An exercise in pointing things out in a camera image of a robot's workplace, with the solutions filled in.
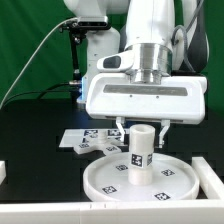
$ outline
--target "black table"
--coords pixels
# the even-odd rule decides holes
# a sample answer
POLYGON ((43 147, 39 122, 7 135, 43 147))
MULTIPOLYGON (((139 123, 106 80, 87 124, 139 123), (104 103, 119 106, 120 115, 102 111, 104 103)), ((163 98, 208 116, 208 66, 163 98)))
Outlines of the black table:
MULTIPOLYGON (((60 149, 64 130, 75 128, 115 128, 115 124, 91 119, 68 99, 18 100, 0 111, 0 160, 6 161, 7 170, 0 203, 89 201, 82 174, 103 154, 80 156, 72 149, 60 149)), ((208 110, 200 125, 172 125, 166 145, 156 151, 189 163, 192 156, 203 156, 223 179, 223 130, 224 119, 208 110)))

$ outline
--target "green backdrop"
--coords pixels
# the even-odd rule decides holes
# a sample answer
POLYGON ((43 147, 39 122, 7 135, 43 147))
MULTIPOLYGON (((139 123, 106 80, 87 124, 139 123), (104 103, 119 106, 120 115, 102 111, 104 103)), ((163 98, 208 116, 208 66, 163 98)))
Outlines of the green backdrop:
MULTIPOLYGON (((210 90, 206 96, 208 106, 224 114, 222 6, 224 0, 205 0, 210 59, 203 73, 210 82, 210 90)), ((72 13, 63 0, 0 0, 0 100, 45 35, 56 24, 71 16, 72 13)), ((116 29, 120 29, 125 16, 110 16, 110 20, 116 29)), ((85 72, 85 44, 78 51, 80 68, 85 72)), ((72 60, 68 34, 55 32, 35 57, 12 94, 44 90, 71 78, 72 60)), ((53 97, 65 95, 54 94, 53 97)))

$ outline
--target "cable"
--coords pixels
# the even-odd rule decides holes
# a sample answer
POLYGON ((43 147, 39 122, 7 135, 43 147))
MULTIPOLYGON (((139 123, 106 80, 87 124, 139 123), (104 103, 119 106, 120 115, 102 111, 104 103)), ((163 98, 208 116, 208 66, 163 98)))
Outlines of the cable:
POLYGON ((176 34, 177 34, 177 31, 178 30, 181 30, 182 33, 183 33, 183 38, 184 38, 184 62, 186 64, 186 66, 188 67, 188 69, 191 71, 191 72, 195 72, 191 63, 189 62, 188 60, 188 55, 187 55, 187 49, 188 49, 188 39, 187 39, 187 32, 186 32, 186 28, 182 25, 179 25, 179 26, 176 26, 174 31, 173 31, 173 35, 172 35, 172 38, 171 38, 171 41, 172 41, 172 44, 175 45, 176 44, 176 34))
POLYGON ((188 60, 188 55, 187 55, 187 52, 188 52, 188 38, 187 38, 187 33, 188 31, 191 29, 192 25, 194 24, 195 22, 195 19, 198 17, 198 14, 203 6, 203 3, 204 3, 204 0, 201 0, 194 12, 194 15, 192 17, 192 20, 191 22, 189 23, 189 25, 187 26, 187 28, 185 28, 184 26, 182 25, 179 25, 179 26, 176 26, 174 31, 173 31, 173 36, 171 38, 171 41, 172 41, 172 44, 175 45, 176 44, 176 33, 178 30, 181 30, 182 33, 183 33, 183 38, 184 38, 184 62, 186 64, 186 66, 188 67, 188 69, 191 71, 191 72, 195 72, 191 63, 189 62, 188 60))
MULTIPOLYGON (((62 87, 62 86, 67 86, 67 85, 69 85, 68 82, 65 82, 65 83, 59 83, 59 84, 56 84, 56 85, 53 85, 53 86, 47 88, 46 91, 48 91, 48 90, 53 90, 53 89, 56 89, 56 88, 59 88, 59 87, 62 87)), ((47 92, 43 91, 43 92, 37 97, 37 99, 40 100, 46 93, 47 93, 47 92)))
POLYGON ((0 104, 0 110, 4 104, 4 102, 6 101, 6 99, 8 98, 9 94, 11 93, 11 91, 13 90, 13 88, 15 87, 15 85, 17 84, 17 82, 19 81, 19 79, 22 77, 22 75, 24 74, 25 70, 27 69, 27 67, 29 66, 29 64, 31 63, 31 61, 33 60, 33 58, 36 56, 36 54, 38 53, 38 51, 40 50, 40 48, 42 47, 42 45, 45 43, 45 41, 51 36, 51 34, 58 29, 61 25, 63 25, 66 22, 70 22, 76 20, 76 18, 71 18, 71 19, 67 19, 61 23, 59 23, 57 26, 55 26, 48 34, 47 36, 42 40, 42 42, 39 44, 39 46, 37 47, 37 49, 34 51, 34 53, 32 54, 32 56, 30 57, 30 59, 28 60, 28 62, 25 64, 25 66, 23 67, 23 69, 21 70, 21 72, 19 73, 19 75, 17 76, 17 78, 15 79, 15 81, 13 82, 13 84, 11 85, 11 87, 9 88, 9 90, 7 91, 7 93, 5 94, 1 104, 0 104))
POLYGON ((203 6, 204 0, 201 0, 194 12, 193 18, 191 20, 191 22, 189 23, 189 25, 186 28, 186 32, 188 33, 188 31, 191 29, 192 25, 194 24, 195 19, 198 17, 198 14, 201 10, 201 7, 203 6))
POLYGON ((66 93, 66 92, 71 92, 71 91, 74 91, 74 90, 44 90, 44 91, 30 91, 30 92, 18 93, 16 95, 11 96, 7 100, 5 100, 2 108, 4 108, 12 99, 19 97, 19 96, 23 96, 23 95, 37 94, 37 93, 62 93, 62 92, 66 93))

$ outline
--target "white robot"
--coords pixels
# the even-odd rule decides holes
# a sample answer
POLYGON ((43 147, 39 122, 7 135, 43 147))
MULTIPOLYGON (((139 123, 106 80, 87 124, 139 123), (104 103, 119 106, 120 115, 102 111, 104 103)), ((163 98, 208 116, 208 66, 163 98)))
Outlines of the white robot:
POLYGON ((88 70, 78 103, 86 104, 91 117, 115 119, 122 140, 125 120, 161 122, 160 148, 171 122, 203 120, 206 78, 171 75, 176 70, 200 72, 207 63, 207 38, 199 16, 203 1, 182 0, 186 30, 175 29, 173 0, 64 2, 89 23, 104 21, 107 14, 128 13, 121 36, 113 28, 87 33, 88 70))

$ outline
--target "white cylinder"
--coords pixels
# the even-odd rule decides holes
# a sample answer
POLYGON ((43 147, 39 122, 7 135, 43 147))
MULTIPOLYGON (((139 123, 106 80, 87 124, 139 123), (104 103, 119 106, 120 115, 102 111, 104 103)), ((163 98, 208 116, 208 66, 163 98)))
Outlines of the white cylinder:
POLYGON ((130 128, 128 179, 133 185, 149 185, 152 182, 152 154, 155 128, 150 125, 134 125, 130 128))

